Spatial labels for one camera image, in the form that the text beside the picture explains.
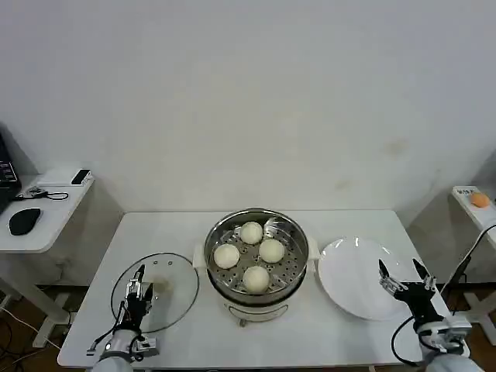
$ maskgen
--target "table leg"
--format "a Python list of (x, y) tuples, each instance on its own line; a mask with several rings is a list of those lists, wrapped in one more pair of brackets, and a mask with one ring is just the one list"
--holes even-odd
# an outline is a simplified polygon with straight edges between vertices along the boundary
[(25, 267), (17, 262), (16, 257), (0, 257), (0, 276), (2, 280), (19, 292), (28, 301), (47, 314), (56, 322), (67, 321), (67, 312), (44, 294), (29, 278)]
[(10, 296), (12, 300), (18, 301), (22, 298), (18, 291), (14, 290), (14, 288), (5, 283), (2, 279), (0, 279), (0, 291), (5, 293), (6, 296)]
[(489, 313), (496, 310), (496, 291), (482, 301), (474, 293), (464, 293), (463, 296), (470, 305), (470, 310), (460, 314), (465, 315), (471, 323), (479, 323), (489, 342), (496, 346), (496, 327), (489, 316)]

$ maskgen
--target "cable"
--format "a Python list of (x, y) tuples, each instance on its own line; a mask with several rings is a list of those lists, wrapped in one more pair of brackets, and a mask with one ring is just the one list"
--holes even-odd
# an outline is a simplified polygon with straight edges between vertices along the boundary
[(394, 356), (396, 357), (396, 359), (398, 359), (403, 364), (406, 364), (407, 366), (410, 366), (410, 367), (418, 367), (418, 364), (416, 362), (412, 362), (411, 360), (403, 359), (402, 357), (400, 357), (398, 355), (398, 353), (396, 353), (396, 349), (394, 348), (394, 340), (396, 339), (396, 336), (399, 334), (401, 329), (404, 326), (406, 326), (406, 324), (408, 322), (410, 322), (411, 320), (413, 320), (413, 315), (410, 318), (407, 318), (402, 324), (400, 324), (399, 327), (396, 328), (396, 330), (393, 333), (393, 336), (391, 337), (391, 350), (392, 350)]
[[(468, 276), (465, 273), (463, 273), (462, 276), (463, 275), (465, 276), (465, 283), (467, 283), (468, 282)], [(451, 315), (455, 315), (456, 312), (458, 311), (458, 304), (460, 303), (461, 297), (462, 297), (462, 294), (461, 294), (461, 292), (459, 292), (457, 297), (456, 297), (455, 306), (453, 307), (453, 312), (451, 313)]]
[[(13, 317), (16, 321), (18, 321), (18, 322), (22, 323), (22, 324), (23, 324), (23, 325), (25, 325), (25, 326), (30, 327), (30, 328), (31, 328), (34, 332), (36, 332), (36, 334), (38, 334), (38, 335), (40, 334), (40, 331), (38, 331), (38, 329), (34, 328), (32, 325), (30, 325), (30, 324), (28, 324), (28, 323), (24, 322), (23, 320), (21, 320), (21, 319), (17, 318), (15, 315), (13, 315), (13, 314), (12, 314), (9, 310), (7, 310), (6, 308), (3, 308), (2, 306), (0, 306), (0, 308), (1, 308), (4, 312), (6, 312), (6, 313), (7, 313), (7, 314), (9, 314), (10, 316), (12, 316), (12, 317)], [(44, 339), (45, 339), (45, 340), (46, 340), (49, 344), (51, 344), (52, 346), (54, 346), (54, 347), (56, 347), (58, 350), (60, 350), (60, 347), (59, 347), (57, 344), (52, 343), (52, 342), (51, 342), (48, 338), (46, 338), (45, 336), (42, 336), (42, 337), (43, 337), (43, 338), (44, 338)]]
[(451, 273), (451, 275), (449, 276), (449, 279), (448, 281), (443, 285), (443, 287), (441, 288), (441, 291), (439, 291), (439, 293), (442, 295), (444, 290), (446, 289), (446, 287), (448, 286), (448, 284), (450, 284), (451, 280), (453, 279), (453, 277), (455, 276), (456, 272), (458, 271), (458, 269), (465, 263), (465, 261), (467, 260), (468, 257), (470, 257), (470, 255), (472, 254), (472, 252), (477, 248), (477, 246), (479, 245), (480, 241), (482, 240), (482, 238), (484, 237), (484, 235), (486, 235), (486, 233), (491, 230), (492, 228), (496, 227), (496, 224), (494, 225), (491, 225), (489, 227), (487, 227), (486, 229), (484, 229), (480, 234), (479, 236), (477, 237), (477, 239), (475, 240), (475, 243), (473, 244), (473, 246), (468, 250), (467, 254), (465, 254), (465, 256), (463, 257), (463, 259), (460, 261), (460, 263), (456, 266), (456, 269), (454, 270), (454, 272)]
[(92, 345), (91, 345), (91, 347), (90, 347), (90, 349), (89, 349), (89, 350), (95, 350), (95, 349), (96, 349), (96, 346), (97, 346), (97, 345), (98, 345), (98, 344), (99, 344), (99, 343), (100, 343), (100, 342), (101, 342), (101, 341), (102, 341), (102, 340), (103, 340), (103, 339), (104, 339), (104, 338), (105, 338), (105, 337), (106, 337), (106, 336), (107, 336), (107, 335), (108, 335), (111, 331), (113, 331), (113, 330), (116, 328), (117, 323), (119, 323), (119, 319), (120, 319), (120, 317), (121, 317), (121, 311), (122, 311), (122, 309), (123, 309), (123, 308), (125, 309), (125, 311), (127, 311), (127, 310), (126, 310), (126, 308), (125, 308), (125, 306), (124, 306), (124, 301), (121, 301), (121, 303), (120, 303), (120, 305), (119, 305), (119, 313), (117, 314), (117, 319), (115, 320), (114, 325), (112, 326), (112, 328), (111, 328), (111, 329), (109, 329), (109, 330), (108, 330), (107, 332), (105, 332), (103, 335), (101, 335), (100, 337), (98, 337), (97, 339), (95, 339), (95, 341), (93, 341), (93, 343), (92, 343)]
[(24, 359), (26, 359), (26, 358), (30, 358), (30, 357), (34, 357), (35, 355), (37, 355), (37, 354), (39, 354), (39, 353), (42, 353), (43, 351), (47, 351), (48, 349), (49, 349), (49, 347), (46, 347), (46, 348), (44, 348), (44, 349), (37, 350), (37, 351), (35, 351), (34, 353), (30, 353), (30, 354), (27, 354), (27, 355), (25, 355), (25, 356), (21, 356), (19, 359), (14, 360), (14, 362), (13, 362), (11, 365), (9, 365), (9, 366), (7, 366), (7, 367), (2, 368), (2, 369), (0, 370), (0, 372), (3, 372), (4, 370), (8, 370), (9, 368), (14, 367), (14, 366), (15, 366), (18, 362), (20, 362), (21, 360), (24, 360)]

